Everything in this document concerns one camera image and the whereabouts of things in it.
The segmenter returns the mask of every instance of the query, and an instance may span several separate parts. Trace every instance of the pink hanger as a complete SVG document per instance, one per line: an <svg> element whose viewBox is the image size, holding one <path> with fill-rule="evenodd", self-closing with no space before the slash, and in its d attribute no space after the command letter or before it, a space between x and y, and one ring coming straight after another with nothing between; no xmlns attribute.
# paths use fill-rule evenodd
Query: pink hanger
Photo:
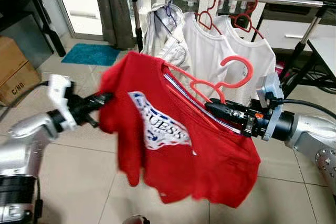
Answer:
<svg viewBox="0 0 336 224"><path fill-rule="evenodd" d="M249 33L251 31L251 29L253 29L262 39L264 39L263 35L261 35L261 33L252 25L252 20L249 16L249 14L251 14L258 5L259 0L255 0L255 3L249 4L246 8L246 11L244 13L241 13L237 16L230 16L231 19L234 20L234 26L237 28L240 28L241 30ZM248 20L248 28L244 28L240 25L237 24L238 18L240 17L245 17Z"/></svg>
<svg viewBox="0 0 336 224"><path fill-rule="evenodd" d="M195 17L196 17L196 20L197 20L197 17L198 17L198 22L199 22L200 24L202 24L203 26L205 26L208 30L211 30L212 27L215 27L215 29L217 30L217 32L218 32L220 35L222 35L221 31L220 31L220 30L217 28L217 26L213 23L212 17L211 17L211 15L210 15L210 13L209 13L209 10L211 10L212 8L214 8L215 4L216 4L216 0L214 0L212 6L211 6L211 7L208 7L207 10L202 11L200 14L195 13ZM205 24L201 21L201 16L202 16L203 14L207 14L208 17L210 18L210 26L205 25Z"/></svg>
<svg viewBox="0 0 336 224"><path fill-rule="evenodd" d="M175 69L176 71L182 73L183 75L189 77L192 82L190 83L190 87L199 95L201 96L205 101L207 102L212 102L208 97L206 97L205 95L203 95L200 90L198 90L198 88L196 87L197 84L205 84L211 88L213 88L217 94L219 95L220 97L220 102L223 103L223 104L226 104L225 102L225 96L224 94L222 93L222 91L220 90L220 87L227 87L227 88L239 88L241 87L242 85L244 85L246 82L248 82L251 78L252 78L252 75L253 75L253 72L254 72L254 69L253 69L253 65L245 58L243 58L242 56L239 56L239 55L235 55L235 56L229 56L227 58L225 58L224 60L221 61L220 65L221 66L224 66L226 65L229 61L232 61L232 60L238 60L242 63L244 63L247 67L247 75L246 77L237 82L237 83L234 83L234 84L230 84L230 83L226 83L226 82L219 82L217 84L212 84L211 82L208 82L208 81L204 81L204 80L198 80L197 78L195 78L194 76L192 76L191 74L189 74L188 72L184 71L183 69L171 64L171 63L168 63L168 62L165 62L164 64L172 69Z"/></svg>

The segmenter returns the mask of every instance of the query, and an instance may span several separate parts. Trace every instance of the blue hanger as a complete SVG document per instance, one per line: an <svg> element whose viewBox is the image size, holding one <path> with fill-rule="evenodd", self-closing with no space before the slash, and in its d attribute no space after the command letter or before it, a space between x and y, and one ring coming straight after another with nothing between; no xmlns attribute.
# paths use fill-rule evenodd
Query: blue hanger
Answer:
<svg viewBox="0 0 336 224"><path fill-rule="evenodd" d="M177 26L176 20L174 19L174 17L172 16L172 9L170 7L170 4L173 2L173 0L169 0L168 1L168 5L165 7L166 10L166 14L168 17L171 17L174 20L175 23L175 27Z"/></svg>

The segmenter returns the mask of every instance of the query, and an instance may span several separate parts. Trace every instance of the gray curtain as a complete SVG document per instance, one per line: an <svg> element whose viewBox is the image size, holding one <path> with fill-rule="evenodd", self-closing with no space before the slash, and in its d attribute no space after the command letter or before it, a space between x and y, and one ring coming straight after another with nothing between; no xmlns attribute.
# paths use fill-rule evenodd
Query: gray curtain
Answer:
<svg viewBox="0 0 336 224"><path fill-rule="evenodd" d="M103 38L119 49L134 47L134 38L127 0L97 0Z"/></svg>

